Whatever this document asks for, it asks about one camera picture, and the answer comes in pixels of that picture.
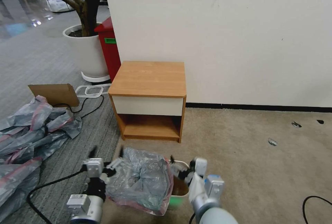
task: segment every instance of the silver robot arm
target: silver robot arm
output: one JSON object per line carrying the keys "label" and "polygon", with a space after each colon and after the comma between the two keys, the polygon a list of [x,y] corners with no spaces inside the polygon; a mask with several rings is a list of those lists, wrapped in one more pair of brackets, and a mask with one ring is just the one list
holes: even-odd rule
{"label": "silver robot arm", "polygon": [[220,207],[220,196],[224,181],[217,175],[209,175],[203,180],[194,174],[189,186],[189,201],[193,206],[196,223],[238,224],[235,218]]}
{"label": "silver robot arm", "polygon": [[122,161],[121,157],[111,163],[104,163],[102,158],[84,161],[89,183],[87,190],[82,194],[71,195],[67,202],[67,207],[72,213],[70,224],[100,223],[108,177],[116,173],[116,168]]}
{"label": "silver robot arm", "polygon": [[238,224],[235,218],[222,209],[220,196],[224,181],[218,175],[204,175],[207,160],[194,158],[189,168],[180,168],[171,157],[173,174],[189,185],[189,201],[194,209],[196,223],[199,224]]}

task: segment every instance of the black cable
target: black cable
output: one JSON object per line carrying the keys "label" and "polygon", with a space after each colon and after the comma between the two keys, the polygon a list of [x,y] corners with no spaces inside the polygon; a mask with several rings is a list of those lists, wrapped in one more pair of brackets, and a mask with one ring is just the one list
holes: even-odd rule
{"label": "black cable", "polygon": [[[91,112],[89,112],[89,113],[87,113],[87,114],[85,114],[85,115],[83,115],[81,118],[84,118],[84,117],[86,117],[86,116],[88,116],[89,114],[91,114],[91,113],[93,113],[94,111],[96,111],[97,109],[99,109],[100,108],[100,106],[102,105],[102,103],[104,102],[104,96],[103,95],[101,95],[101,97],[102,97],[102,100],[101,100],[101,102],[100,102],[100,104],[99,104],[99,106],[97,107],[97,108],[95,108],[94,110],[92,110]],[[60,104],[56,104],[56,105],[54,105],[54,107],[56,107],[57,105],[66,105],[67,107],[69,107],[69,109],[70,109],[70,111],[72,112],[72,113],[78,113],[78,112],[80,112],[80,111],[82,111],[83,110],[83,106],[84,106],[84,103],[85,103],[85,101],[87,100],[88,98],[86,98],[84,101],[83,101],[83,103],[82,103],[82,106],[81,106],[81,109],[79,109],[78,111],[73,111],[72,110],[72,108],[68,105],[68,104],[66,104],[66,103],[60,103]],[[76,173],[74,173],[74,174],[71,174],[71,175],[69,175],[69,176],[66,176],[66,177],[63,177],[63,178],[60,178],[60,179],[57,179],[57,180],[55,180],[55,181],[52,181],[52,182],[50,182],[50,183],[46,183],[46,184],[43,184],[43,185],[40,185],[40,186],[38,186],[38,187],[36,187],[36,188],[34,188],[33,190],[31,190],[30,192],[29,192],[29,194],[28,194],[28,196],[27,196],[27,203],[29,204],[29,206],[47,223],[47,224],[52,224],[52,222],[50,222],[49,221],[49,219],[47,219],[47,217],[46,216],[44,216],[36,207],[35,207],[35,205],[31,202],[31,195],[32,195],[32,193],[33,192],[35,192],[35,191],[37,191],[37,190],[39,190],[39,189],[41,189],[41,188],[44,188],[44,187],[46,187],[46,186],[49,186],[49,185],[52,185],[52,184],[55,184],[55,183],[58,183],[58,182],[61,182],[61,181],[63,181],[63,180],[66,180],[66,179],[69,179],[69,178],[72,178],[72,177],[74,177],[74,176],[76,176],[76,175],[78,175],[78,174],[80,174],[80,173],[82,173],[83,171],[86,171],[86,169],[84,168],[84,167],[82,167],[78,172],[76,172]]]}
{"label": "black cable", "polygon": [[[83,116],[81,117],[81,119],[84,118],[85,116],[88,116],[90,113],[93,113],[94,111],[96,111],[97,109],[99,109],[99,108],[101,107],[101,104],[104,102],[104,96],[101,95],[101,97],[102,97],[103,99],[101,100],[101,103],[99,104],[99,106],[98,106],[97,108],[95,108],[94,110],[92,110],[91,112],[89,112],[89,113],[83,115]],[[83,101],[82,106],[81,106],[81,109],[79,109],[78,111],[73,111],[72,108],[71,108],[71,106],[68,105],[68,104],[66,104],[66,103],[59,103],[59,104],[54,105],[54,107],[57,107],[57,106],[60,106],[60,105],[65,105],[65,106],[69,107],[69,109],[70,109],[70,111],[71,111],[72,113],[79,113],[80,111],[83,110],[84,103],[85,103],[85,101],[86,101],[87,99],[88,99],[88,98],[86,98],[86,99]]]}
{"label": "black cable", "polygon": [[191,224],[193,222],[194,217],[195,217],[195,213],[193,213],[193,215],[190,217],[189,224]]}
{"label": "black cable", "polygon": [[74,173],[74,174],[71,174],[69,176],[66,176],[66,177],[63,177],[63,178],[60,178],[60,179],[57,179],[55,181],[52,181],[50,183],[46,183],[46,184],[43,184],[43,185],[40,185],[36,188],[34,188],[33,190],[31,190],[27,196],[27,203],[29,204],[29,206],[37,213],[37,215],[39,215],[40,218],[42,218],[47,224],[52,224],[52,222],[49,221],[49,219],[46,218],[46,216],[44,216],[36,207],[35,205],[31,202],[31,195],[33,192],[41,189],[41,188],[44,188],[46,186],[49,186],[49,185],[52,185],[52,184],[55,184],[55,183],[58,183],[58,182],[61,182],[63,180],[66,180],[66,179],[69,179],[69,178],[72,178],[74,176],[77,176],[78,174],[82,173],[84,171],[84,169],[82,168],[80,171]]}
{"label": "black cable", "polygon": [[320,196],[308,196],[307,198],[305,198],[304,201],[303,201],[303,204],[302,204],[302,213],[303,213],[303,218],[304,218],[304,221],[305,221],[306,224],[309,224],[309,223],[308,223],[307,217],[305,216],[305,204],[310,198],[318,198],[318,199],[321,199],[321,200],[329,203],[330,205],[332,205],[332,202],[330,202],[330,201],[328,201],[328,200],[326,200],[326,199],[324,199],[323,197],[320,197]]}
{"label": "black cable", "polygon": [[86,99],[83,101],[82,106],[81,106],[81,109],[79,109],[78,111],[73,111],[72,108],[71,108],[71,106],[68,105],[67,103],[59,103],[59,104],[55,104],[53,107],[57,107],[57,106],[60,106],[60,105],[65,105],[66,107],[69,107],[69,109],[70,109],[70,111],[71,111],[72,113],[78,113],[78,112],[80,112],[80,111],[83,110],[84,103],[85,103],[85,101],[86,101],[87,99],[88,99],[88,98],[86,98]]}
{"label": "black cable", "polygon": [[99,104],[99,106],[98,106],[96,109],[92,110],[91,112],[89,112],[89,113],[83,115],[83,116],[81,117],[81,119],[84,118],[85,116],[88,116],[90,113],[93,113],[94,111],[96,111],[97,109],[99,109],[99,107],[101,107],[101,104],[104,102],[104,96],[101,95],[101,97],[102,97],[103,99],[101,100],[101,103]]}

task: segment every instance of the nightstand drawer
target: nightstand drawer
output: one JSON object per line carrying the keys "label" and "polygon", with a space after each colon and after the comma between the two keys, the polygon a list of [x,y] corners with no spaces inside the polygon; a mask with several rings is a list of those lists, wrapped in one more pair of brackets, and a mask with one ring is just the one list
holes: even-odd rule
{"label": "nightstand drawer", "polygon": [[117,114],[181,116],[183,98],[112,96]]}

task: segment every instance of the plastic sheet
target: plastic sheet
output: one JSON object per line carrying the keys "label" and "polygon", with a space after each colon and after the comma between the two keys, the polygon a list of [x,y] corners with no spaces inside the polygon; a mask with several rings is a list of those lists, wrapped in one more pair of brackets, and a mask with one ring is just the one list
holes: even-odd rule
{"label": "plastic sheet", "polygon": [[39,129],[53,107],[47,103],[45,97],[40,95],[33,98],[30,103],[21,107],[12,116],[8,116],[5,119],[0,120],[0,131],[10,128],[12,126],[28,126],[30,125],[31,130]]}
{"label": "plastic sheet", "polygon": [[39,165],[82,128],[67,108],[53,108],[36,96],[0,120],[0,222],[17,210],[37,185]]}
{"label": "plastic sheet", "polygon": [[81,118],[74,119],[67,108],[53,108],[38,95],[0,121],[0,164],[21,164],[37,156],[44,160],[81,129]]}
{"label": "plastic sheet", "polygon": [[22,165],[0,165],[0,222],[16,211],[39,181],[40,158]]}
{"label": "plastic sheet", "polygon": [[119,205],[164,215],[173,189],[173,176],[165,158],[126,147],[123,161],[109,178],[107,196]]}

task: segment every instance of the wooden nightstand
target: wooden nightstand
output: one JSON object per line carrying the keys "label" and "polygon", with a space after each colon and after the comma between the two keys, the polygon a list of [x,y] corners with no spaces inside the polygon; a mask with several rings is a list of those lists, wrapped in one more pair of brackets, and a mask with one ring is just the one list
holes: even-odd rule
{"label": "wooden nightstand", "polygon": [[181,143],[186,105],[183,62],[123,62],[108,94],[123,140]]}

